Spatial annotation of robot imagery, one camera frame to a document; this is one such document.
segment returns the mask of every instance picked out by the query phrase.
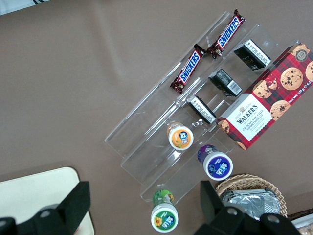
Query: green lid jar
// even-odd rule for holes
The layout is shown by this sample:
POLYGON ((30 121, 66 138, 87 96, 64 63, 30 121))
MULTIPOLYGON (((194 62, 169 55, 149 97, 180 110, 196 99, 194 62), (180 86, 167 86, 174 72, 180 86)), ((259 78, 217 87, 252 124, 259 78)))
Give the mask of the green lid jar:
POLYGON ((168 190, 157 191, 152 198, 154 208, 151 224, 160 233, 174 230, 178 224, 178 212, 174 207, 174 197, 168 190))

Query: brown table surface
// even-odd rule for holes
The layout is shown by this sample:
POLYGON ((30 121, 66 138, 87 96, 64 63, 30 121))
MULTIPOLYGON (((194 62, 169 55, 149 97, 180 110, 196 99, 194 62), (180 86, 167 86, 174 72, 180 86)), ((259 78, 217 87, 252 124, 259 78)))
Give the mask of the brown table surface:
MULTIPOLYGON (((238 8, 283 47, 313 48, 312 0, 52 0, 0 16, 0 181, 63 166, 90 181, 96 234, 157 234, 140 185, 105 137, 224 11, 238 8)), ((288 212, 313 208, 313 89, 248 151, 233 174, 275 184, 288 212)), ((172 234, 203 222, 199 185, 172 234)))

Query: small jar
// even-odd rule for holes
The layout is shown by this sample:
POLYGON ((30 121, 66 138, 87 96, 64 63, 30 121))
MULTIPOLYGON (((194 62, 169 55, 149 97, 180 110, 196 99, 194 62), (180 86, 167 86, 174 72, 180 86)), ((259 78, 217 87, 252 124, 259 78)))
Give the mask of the small jar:
POLYGON ((199 149, 198 160, 202 163, 206 174, 216 181, 228 178, 233 171, 232 160, 210 144, 199 149))
POLYGON ((151 213, 151 224, 160 233, 174 230, 178 224, 178 212, 174 206, 174 197, 169 190, 157 191, 153 198, 154 208, 151 213))
POLYGON ((171 123, 167 135, 171 146, 176 150, 186 150, 194 141, 192 131, 180 122, 171 123))

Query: small product box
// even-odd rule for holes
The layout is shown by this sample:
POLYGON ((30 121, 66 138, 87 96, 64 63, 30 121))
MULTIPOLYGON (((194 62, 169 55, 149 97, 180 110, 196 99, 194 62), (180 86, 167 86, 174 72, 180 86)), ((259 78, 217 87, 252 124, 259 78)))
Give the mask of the small product box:
POLYGON ((191 95, 187 99, 190 107, 208 124, 212 124, 216 116, 209 107, 196 95, 191 95))
POLYGON ((270 64, 270 58, 251 39, 239 44, 234 53, 252 70, 259 70, 270 64))
POLYGON ((241 87, 235 82, 223 69, 213 72, 209 76, 209 80, 226 96, 237 97, 243 91, 241 87))

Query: clear plastic tiered riser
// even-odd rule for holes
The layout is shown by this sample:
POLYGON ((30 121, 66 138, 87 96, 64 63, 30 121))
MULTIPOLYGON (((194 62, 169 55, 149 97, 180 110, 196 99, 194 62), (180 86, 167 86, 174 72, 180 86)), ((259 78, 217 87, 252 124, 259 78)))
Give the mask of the clear plastic tiered riser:
MULTIPOLYGON (((232 18, 225 12, 195 43, 206 49, 214 42, 232 18)), ((214 71, 225 70, 243 91, 265 70, 252 71, 232 50, 252 39, 272 60, 280 52, 278 44, 259 25, 247 30, 243 25, 226 46, 222 57, 205 55, 182 94, 170 84, 185 65, 193 48, 174 65, 171 72, 134 108, 134 110, 106 138, 122 157, 122 167, 141 183, 140 196, 152 205, 153 194, 160 189, 170 190, 177 203, 204 176, 197 152, 205 144, 212 144, 224 153, 231 152, 235 143, 213 124, 203 122, 189 107, 187 99, 199 96, 219 117, 236 98, 226 97, 209 80, 214 71), (194 143, 184 151, 172 148, 166 130, 172 122, 180 122, 194 134, 194 143)))

